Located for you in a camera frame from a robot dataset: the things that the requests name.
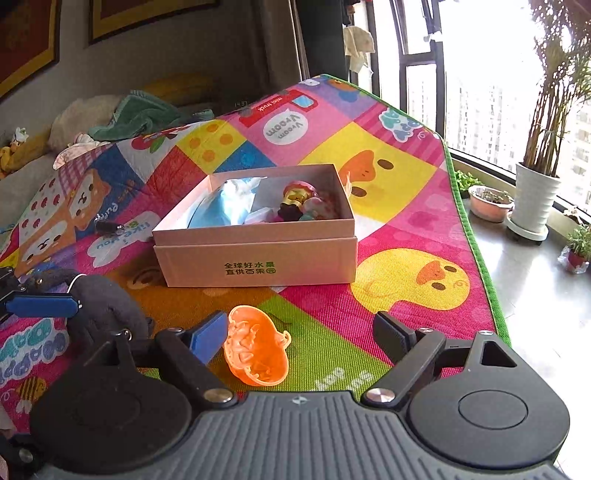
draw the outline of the green mat border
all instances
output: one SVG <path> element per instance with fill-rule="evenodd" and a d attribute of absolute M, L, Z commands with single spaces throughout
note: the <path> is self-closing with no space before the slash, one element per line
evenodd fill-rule
<path fill-rule="evenodd" d="M 322 75 L 332 78 L 333 80 L 338 80 L 340 82 L 347 83 L 348 85 L 351 85 L 352 87 L 356 88 L 357 90 L 360 90 L 361 92 L 365 93 L 366 95 L 369 95 L 371 98 L 377 100 L 378 102 L 383 103 L 387 107 L 397 111 L 401 115 L 409 116 L 409 114 L 390 105 L 388 102 L 385 102 L 384 100 L 382 100 L 380 97 L 377 97 L 373 93 L 362 89 L 358 85 L 354 85 L 351 82 L 347 82 L 346 80 L 343 80 L 343 79 L 340 79 L 337 77 L 333 77 L 332 75 L 329 75 L 327 73 L 323 73 Z M 476 237 L 474 237 L 474 232 L 472 231 L 472 227 L 470 225 L 470 222 L 468 221 L 468 215 L 466 214 L 464 204 L 462 203 L 462 198 L 460 197 L 460 190 L 457 187 L 456 172 L 455 172 L 455 169 L 453 168 L 452 156 L 449 153 L 449 149 L 447 148 L 447 144 L 443 141 L 442 137 L 437 132 L 434 132 L 427 125 L 424 125 L 422 122 L 419 122 L 418 120 L 415 120 L 415 121 L 418 122 L 419 124 L 421 124 L 428 131 L 432 132 L 433 135 L 435 135 L 439 139 L 441 144 L 443 145 L 443 148 L 445 150 L 445 160 L 446 160 L 447 173 L 450 178 L 450 183 L 452 184 L 453 199 L 456 203 L 457 212 L 460 215 L 460 220 L 462 222 L 462 227 L 464 229 L 464 233 L 466 234 L 468 244 L 470 245 L 470 248 L 472 249 L 472 254 L 474 255 L 474 259 L 476 260 L 476 265 L 478 266 L 478 271 L 480 272 L 480 278 L 482 279 L 482 282 L 484 283 L 486 297 L 487 297 L 488 303 L 491 307 L 492 319 L 495 322 L 496 334 L 507 345 L 511 346 L 511 339 L 509 338 L 509 330 L 507 328 L 507 323 L 505 322 L 505 315 L 503 315 L 503 311 L 501 309 L 501 304 L 499 302 L 499 298 L 496 296 L 496 290 L 495 290 L 494 285 L 492 284 L 491 275 L 488 273 L 488 269 L 486 267 L 486 264 L 484 263 L 484 258 L 482 257 L 482 253 L 480 252 L 480 249 L 478 248 L 478 244 L 476 243 Z"/>

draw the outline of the cardboard box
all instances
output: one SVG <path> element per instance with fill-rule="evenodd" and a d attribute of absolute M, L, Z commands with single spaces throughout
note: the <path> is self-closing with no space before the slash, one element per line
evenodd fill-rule
<path fill-rule="evenodd" d="M 229 179 L 261 180 L 252 210 L 279 207 L 283 188 L 303 180 L 336 193 L 337 220 L 187 228 L 199 203 Z M 351 283 L 357 238 L 351 206 L 333 164 L 255 168 L 203 179 L 152 231 L 169 287 L 260 287 Z"/>

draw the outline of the orange toy mold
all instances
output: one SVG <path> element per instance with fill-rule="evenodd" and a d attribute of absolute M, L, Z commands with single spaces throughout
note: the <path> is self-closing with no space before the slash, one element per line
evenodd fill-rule
<path fill-rule="evenodd" d="M 250 305 L 234 307 L 228 319 L 223 353 L 232 373 L 253 387 L 283 382 L 290 369 L 285 349 L 291 335 L 279 333 L 265 312 Z"/>

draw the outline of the tile floor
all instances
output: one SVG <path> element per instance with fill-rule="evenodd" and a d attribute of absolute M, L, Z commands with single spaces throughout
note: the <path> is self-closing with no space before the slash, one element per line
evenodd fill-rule
<path fill-rule="evenodd" d="M 541 246 L 514 242 L 502 225 L 469 214 L 505 314 L 513 349 L 548 382 L 570 413 L 570 433 L 557 464 L 573 480 L 591 478 L 587 459 L 591 413 L 591 270 L 573 275 L 557 262 L 564 240 L 551 232 Z"/>

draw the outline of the red flower pot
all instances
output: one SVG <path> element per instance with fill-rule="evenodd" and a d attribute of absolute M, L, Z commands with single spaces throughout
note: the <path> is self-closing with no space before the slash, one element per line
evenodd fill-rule
<path fill-rule="evenodd" d="M 581 265 L 583 265 L 585 263 L 585 258 L 578 256 L 572 250 L 569 251 L 568 259 L 569 259 L 569 263 L 573 266 L 573 268 L 580 267 Z"/>

